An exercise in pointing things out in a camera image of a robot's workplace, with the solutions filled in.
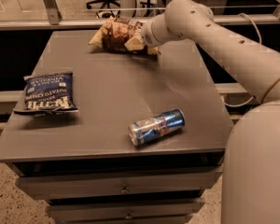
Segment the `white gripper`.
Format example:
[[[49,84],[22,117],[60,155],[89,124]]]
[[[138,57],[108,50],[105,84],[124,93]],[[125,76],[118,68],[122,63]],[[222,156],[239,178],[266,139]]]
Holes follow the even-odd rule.
[[[124,48],[128,51],[142,50],[145,45],[158,47],[166,42],[177,40],[177,36],[168,29],[163,14],[149,19],[145,24],[140,21],[132,22],[133,27],[142,29],[141,34],[126,34],[127,41],[124,43]]]

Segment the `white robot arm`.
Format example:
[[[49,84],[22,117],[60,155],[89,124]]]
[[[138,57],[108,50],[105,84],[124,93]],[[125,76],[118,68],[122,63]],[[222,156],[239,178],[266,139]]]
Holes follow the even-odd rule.
[[[192,0],[172,0],[125,46],[182,39],[201,47],[257,102],[226,144],[221,224],[280,224],[280,52],[215,23],[211,9]]]

